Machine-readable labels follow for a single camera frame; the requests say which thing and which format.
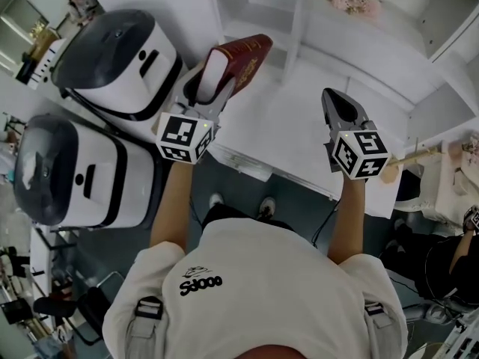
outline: white t-shirt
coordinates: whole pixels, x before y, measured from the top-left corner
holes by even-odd
[[[407,328],[381,263],[365,254],[334,264],[295,233],[251,219],[210,223],[196,250],[163,242],[140,252],[103,325],[113,358],[139,299],[161,295],[170,322],[165,358],[236,358],[278,345],[307,358],[370,358],[365,300],[379,301]]]

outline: backpack strap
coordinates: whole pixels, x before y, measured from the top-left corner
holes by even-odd
[[[400,326],[379,302],[364,306],[364,320],[369,334],[371,359],[399,358],[401,355]]]
[[[140,299],[126,333],[126,359],[163,359],[168,314],[161,299]]]

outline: pink flower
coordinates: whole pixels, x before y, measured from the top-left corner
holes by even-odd
[[[338,10],[347,10],[350,7],[350,3],[347,0],[331,0],[331,4]]]
[[[381,3],[379,0],[364,0],[362,2],[362,16],[370,19],[377,19],[381,14]]]

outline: white rice cooker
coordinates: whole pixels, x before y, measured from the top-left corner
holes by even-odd
[[[62,227],[135,227],[152,203],[155,162],[146,149],[62,117],[32,118],[15,167],[19,207]]]
[[[169,94],[186,72],[176,49],[142,10],[96,17],[70,42],[52,82],[119,129],[154,143],[152,130]]]

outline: black lid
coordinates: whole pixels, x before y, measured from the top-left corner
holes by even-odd
[[[52,72],[59,88],[94,89],[112,83],[141,50],[155,27],[143,10],[96,17],[72,40]]]
[[[79,139],[75,126],[56,116],[32,118],[25,128],[15,165],[18,206],[34,221],[60,224],[67,214],[73,187]],[[25,187],[24,171],[35,160],[34,174]]]

